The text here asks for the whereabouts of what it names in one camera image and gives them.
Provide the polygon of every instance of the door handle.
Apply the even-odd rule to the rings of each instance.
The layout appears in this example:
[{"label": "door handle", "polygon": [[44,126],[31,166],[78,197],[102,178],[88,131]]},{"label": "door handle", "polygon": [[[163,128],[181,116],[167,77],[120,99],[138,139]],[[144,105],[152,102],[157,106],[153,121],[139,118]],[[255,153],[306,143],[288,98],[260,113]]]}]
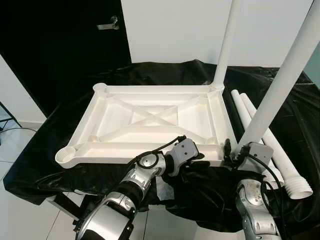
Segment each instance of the door handle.
[{"label": "door handle", "polygon": [[112,16],[110,18],[109,24],[99,24],[97,25],[98,30],[108,30],[108,29],[114,29],[118,30],[119,29],[119,23],[118,23],[118,18],[117,16]]}]

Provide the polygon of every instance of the white wall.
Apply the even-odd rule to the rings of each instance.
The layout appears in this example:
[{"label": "white wall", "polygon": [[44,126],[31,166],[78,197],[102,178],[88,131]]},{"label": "white wall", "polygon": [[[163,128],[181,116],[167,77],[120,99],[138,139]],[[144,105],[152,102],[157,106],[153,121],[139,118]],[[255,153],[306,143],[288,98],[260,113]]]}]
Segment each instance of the white wall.
[{"label": "white wall", "polygon": [[45,115],[0,55],[0,102],[24,127],[41,124]]},{"label": "white wall", "polygon": [[[121,0],[133,63],[216,64],[231,0]],[[243,0],[231,66],[279,67],[312,0]]]}]

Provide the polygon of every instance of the ribbed pipe end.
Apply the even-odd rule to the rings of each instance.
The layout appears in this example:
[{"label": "ribbed pipe end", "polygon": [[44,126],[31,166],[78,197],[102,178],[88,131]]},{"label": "ribbed pipe end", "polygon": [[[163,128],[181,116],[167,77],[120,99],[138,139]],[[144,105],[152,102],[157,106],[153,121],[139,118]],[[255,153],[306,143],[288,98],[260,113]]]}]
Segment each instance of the ribbed pipe end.
[{"label": "ribbed pipe end", "polygon": [[314,193],[307,180],[300,175],[286,179],[284,187],[291,199],[304,199]]},{"label": "ribbed pipe end", "polygon": [[103,82],[96,83],[93,87],[94,91],[102,91],[104,92],[107,88],[107,85]]},{"label": "ribbed pipe end", "polygon": [[59,164],[66,163],[75,156],[75,153],[76,153],[76,150],[72,146],[66,146],[64,148],[61,148],[55,154],[55,161]]},{"label": "ribbed pipe end", "polygon": [[[275,167],[270,167],[270,169],[278,178],[281,187],[283,187],[285,185],[285,181],[284,181],[280,171]],[[273,187],[273,189],[278,189],[278,185],[277,185],[275,178],[271,175],[271,173],[268,170],[264,170],[262,175],[265,175],[263,180],[270,183],[270,185]]]}]

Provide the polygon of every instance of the white pipe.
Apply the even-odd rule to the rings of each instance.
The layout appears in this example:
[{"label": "white pipe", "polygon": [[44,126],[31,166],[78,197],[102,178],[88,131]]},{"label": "white pipe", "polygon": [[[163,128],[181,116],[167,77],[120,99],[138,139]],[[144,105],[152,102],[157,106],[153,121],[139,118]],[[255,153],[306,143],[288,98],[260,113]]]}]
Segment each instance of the white pipe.
[{"label": "white pipe", "polygon": [[221,50],[219,54],[218,64],[216,66],[212,88],[222,89],[224,87],[224,80],[226,76],[228,60],[232,48],[232,41],[235,35],[237,18],[241,9],[242,0],[232,0],[228,21],[223,36]]},{"label": "white pipe", "polygon": [[[240,97],[249,112],[249,115],[253,118],[257,111],[255,106],[245,93],[241,93]],[[266,145],[273,149],[272,158],[284,178],[284,187],[289,197],[291,199],[304,199],[311,196],[313,190],[307,180],[300,176],[288,155],[269,128],[265,131],[262,139]]]},{"label": "white pipe", "polygon": [[319,23],[320,0],[314,0],[281,68],[238,143],[236,155],[244,145],[258,142],[275,118],[320,40]]},{"label": "white pipe", "polygon": [[[240,116],[240,120],[242,122],[243,128],[247,129],[247,127],[249,126],[250,122],[251,122],[251,116],[244,104],[244,102],[242,101],[239,92],[237,90],[232,90],[231,91],[231,95],[236,107],[236,110]],[[272,160],[269,161],[268,167],[274,172],[274,174],[276,175],[276,177],[278,178],[281,187],[285,184],[285,181],[283,179],[283,177],[281,176],[280,171],[275,167],[274,163],[272,162]],[[277,189],[278,185],[276,183],[276,180],[274,179],[274,177],[271,175],[271,173],[268,170],[264,170],[262,172],[262,175],[265,175],[264,177],[264,181],[268,182],[271,184],[271,186],[273,187],[273,189]]]}]

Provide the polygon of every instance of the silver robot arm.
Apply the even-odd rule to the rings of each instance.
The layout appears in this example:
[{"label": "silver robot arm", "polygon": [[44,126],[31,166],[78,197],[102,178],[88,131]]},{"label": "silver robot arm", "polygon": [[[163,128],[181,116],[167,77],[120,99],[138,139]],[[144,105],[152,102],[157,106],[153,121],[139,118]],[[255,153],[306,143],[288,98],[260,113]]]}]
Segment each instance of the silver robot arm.
[{"label": "silver robot arm", "polygon": [[180,167],[200,156],[196,144],[185,136],[178,137],[171,151],[151,151],[138,158],[119,185],[84,220],[77,240],[128,240],[132,221],[145,198],[151,180],[168,174],[177,176]]},{"label": "silver robot arm", "polygon": [[238,184],[236,208],[242,217],[246,240],[281,240],[275,220],[269,213],[261,194],[261,183],[243,179]]},{"label": "silver robot arm", "polygon": [[[191,139],[182,136],[177,140],[166,154],[154,150],[140,155],[134,168],[84,219],[77,240],[128,240],[134,229],[132,221],[151,180],[163,174],[177,176],[184,163],[203,157]],[[263,202],[260,186],[257,180],[243,179],[237,187],[236,207],[242,217],[245,238],[281,240],[275,221]]]}]

